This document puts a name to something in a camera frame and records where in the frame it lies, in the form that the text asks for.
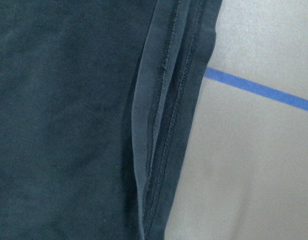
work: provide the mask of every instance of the blue line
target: blue line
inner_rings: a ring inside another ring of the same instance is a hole
[[[208,67],[204,77],[308,111],[308,100]]]

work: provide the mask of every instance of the stitched seam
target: stitched seam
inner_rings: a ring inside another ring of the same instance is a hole
[[[174,37],[174,33],[175,33],[176,20],[177,20],[178,13],[179,13],[180,3],[181,3],[181,0],[178,0],[178,1],[175,2],[174,6],[173,6],[173,12],[171,14],[172,19],[169,23],[169,32],[171,31],[171,34],[165,41],[165,47],[164,47],[165,51],[164,51],[164,54],[163,54],[165,57],[163,58],[161,67],[159,69],[159,79],[161,81],[157,82],[157,85],[156,85],[157,96],[154,99],[153,104],[152,104],[151,117],[153,117],[153,122],[152,122],[151,130],[150,130],[151,142],[149,143],[151,146],[150,146],[150,152],[147,155],[147,161],[146,161],[146,165],[149,164],[149,166],[146,166],[146,168],[149,168],[149,169],[148,169],[148,176],[147,176],[145,187],[144,187],[144,194],[143,194],[143,198],[142,198],[143,206],[144,206],[146,196],[147,196],[147,192],[148,192],[149,181],[150,181],[151,176],[152,176],[152,165],[153,165],[152,154],[153,154],[153,149],[154,149],[154,128],[155,128],[155,123],[157,122],[158,106],[159,106],[159,102],[160,102],[161,94],[162,94],[162,88],[163,88],[163,83],[164,83],[164,75],[166,73],[167,65],[168,65],[168,62],[169,62],[170,49],[171,49],[171,45],[172,45],[173,37]]]
[[[199,28],[199,24],[200,24],[201,19],[202,19],[203,7],[204,7],[204,2],[201,0],[199,7],[198,7],[196,19],[195,19],[194,33],[193,33],[193,37],[191,39],[191,43],[190,43],[190,46],[189,46],[189,53],[186,57],[184,71],[182,73],[182,77],[181,77],[181,80],[179,82],[178,92],[177,92],[177,95],[176,95],[176,101],[174,103],[174,108],[173,108],[173,111],[172,111],[172,117],[171,117],[169,129],[168,129],[168,133],[167,133],[167,139],[165,141],[164,148],[163,148],[162,161],[161,161],[161,164],[160,164],[160,167],[159,167],[159,173],[158,173],[158,178],[157,178],[157,181],[156,181],[156,186],[154,188],[154,192],[155,192],[154,199],[153,199],[151,207],[150,207],[150,215],[149,215],[149,218],[148,218],[149,222],[145,226],[145,239],[148,239],[148,237],[150,235],[150,231],[151,231],[152,224],[153,224],[153,221],[154,221],[154,217],[155,217],[155,214],[156,214],[159,197],[160,197],[160,193],[161,193],[161,190],[162,190],[162,183],[164,181],[164,177],[165,177],[165,173],[166,173],[166,166],[167,166],[167,161],[168,161],[168,157],[169,157],[170,145],[171,145],[171,142],[173,140],[173,134],[174,134],[175,126],[176,126],[177,119],[178,119],[178,110],[179,110],[180,105],[181,105],[184,85],[186,83],[189,67],[190,67],[192,56],[193,56],[193,53],[194,53],[194,43],[197,40],[197,33],[198,33],[197,30]]]

